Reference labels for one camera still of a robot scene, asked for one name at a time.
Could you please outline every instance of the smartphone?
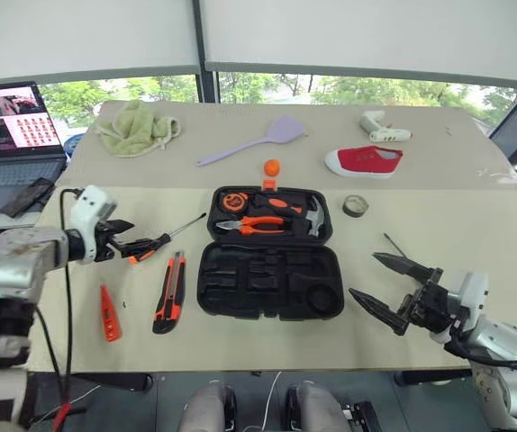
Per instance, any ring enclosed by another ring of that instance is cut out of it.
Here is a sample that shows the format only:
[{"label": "smartphone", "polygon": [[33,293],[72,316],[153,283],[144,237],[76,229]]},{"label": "smartphone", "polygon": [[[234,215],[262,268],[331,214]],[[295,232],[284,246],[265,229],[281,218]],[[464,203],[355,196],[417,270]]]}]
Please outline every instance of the smartphone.
[{"label": "smartphone", "polygon": [[6,216],[15,218],[16,216],[26,212],[29,207],[53,190],[54,183],[46,178],[38,178],[22,189],[12,201],[7,202],[3,208],[0,209],[0,212],[4,213]]}]

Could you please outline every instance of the purple spatula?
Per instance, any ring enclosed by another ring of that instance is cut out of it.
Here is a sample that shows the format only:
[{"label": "purple spatula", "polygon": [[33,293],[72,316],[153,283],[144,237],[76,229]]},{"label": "purple spatula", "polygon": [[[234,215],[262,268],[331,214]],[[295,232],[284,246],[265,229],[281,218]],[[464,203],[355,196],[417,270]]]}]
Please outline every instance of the purple spatula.
[{"label": "purple spatula", "polygon": [[224,150],[220,153],[216,153],[215,155],[205,157],[198,162],[196,162],[197,167],[203,167],[204,165],[212,164],[217,160],[221,160],[227,158],[230,155],[234,155],[236,152],[248,149],[249,147],[255,146],[257,144],[262,144],[264,142],[275,142],[276,144],[286,144],[291,142],[292,140],[296,140],[298,137],[305,134],[304,125],[300,123],[298,120],[289,117],[288,115],[284,115],[278,120],[270,123],[268,127],[267,136],[265,138],[255,139],[253,141],[247,142],[246,144],[242,144],[241,146],[235,148],[229,148],[228,150]]}]

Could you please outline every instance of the orange utility knife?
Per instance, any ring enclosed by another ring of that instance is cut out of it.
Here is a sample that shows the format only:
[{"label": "orange utility knife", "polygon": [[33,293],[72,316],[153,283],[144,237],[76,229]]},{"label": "orange utility knife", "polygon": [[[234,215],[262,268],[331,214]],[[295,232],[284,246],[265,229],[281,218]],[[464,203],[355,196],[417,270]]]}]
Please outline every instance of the orange utility knife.
[{"label": "orange utility knife", "polygon": [[108,342],[120,338],[122,336],[121,326],[113,301],[104,283],[100,284],[100,315],[103,320],[104,338]]},{"label": "orange utility knife", "polygon": [[162,294],[154,312],[153,333],[168,333],[177,325],[185,299],[185,264],[185,254],[182,251],[176,252],[168,260]]}]

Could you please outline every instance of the laptop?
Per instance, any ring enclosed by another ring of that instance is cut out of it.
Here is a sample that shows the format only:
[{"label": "laptop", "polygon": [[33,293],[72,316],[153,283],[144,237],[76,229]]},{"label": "laptop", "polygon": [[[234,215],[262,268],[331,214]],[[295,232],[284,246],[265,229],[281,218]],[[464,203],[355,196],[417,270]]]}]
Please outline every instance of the laptop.
[{"label": "laptop", "polygon": [[36,84],[0,85],[0,209],[39,177],[55,182],[66,162]]}]

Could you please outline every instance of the white cable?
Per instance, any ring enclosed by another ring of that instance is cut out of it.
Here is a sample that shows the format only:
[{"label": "white cable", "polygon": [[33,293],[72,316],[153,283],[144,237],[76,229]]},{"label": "white cable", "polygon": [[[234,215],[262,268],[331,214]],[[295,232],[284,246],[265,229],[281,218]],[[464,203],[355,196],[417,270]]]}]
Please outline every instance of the white cable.
[{"label": "white cable", "polygon": [[[78,396],[76,399],[71,400],[71,401],[70,401],[70,403],[71,403],[71,404],[73,404],[73,403],[75,403],[75,402],[80,401],[81,399],[84,399],[86,396],[88,396],[90,393],[92,393],[93,391],[95,391],[95,390],[96,390],[96,389],[98,389],[99,387],[100,387],[100,385],[97,385],[96,387],[93,387],[92,389],[90,389],[89,391],[87,391],[87,392],[86,392],[85,394],[83,394],[82,396]],[[47,417],[48,417],[50,414],[52,414],[53,412],[60,410],[60,407],[61,407],[61,406],[62,406],[62,405],[58,405],[58,407],[57,407],[57,408],[53,408],[53,409],[51,409],[51,410],[50,410],[49,412],[47,412],[44,416],[42,416],[42,417],[41,417],[41,419],[40,419],[40,420],[38,420],[36,423],[32,423],[32,425],[31,425],[31,427],[29,428],[29,430],[30,430],[30,429],[32,429],[32,428],[34,428],[36,425],[38,425],[38,424],[39,424],[39,423],[41,423],[42,421],[44,421],[44,419],[45,419],[45,418],[47,418]]]},{"label": "white cable", "polygon": [[283,371],[278,371],[277,376],[273,380],[272,385],[270,386],[270,392],[268,393],[268,399],[267,399],[267,406],[265,407],[265,418],[262,420],[262,428],[260,429],[261,432],[265,431],[265,426],[267,425],[267,416],[268,416],[268,405],[270,405],[270,398],[273,395],[273,390],[275,389],[275,384],[277,384],[278,377]]}]

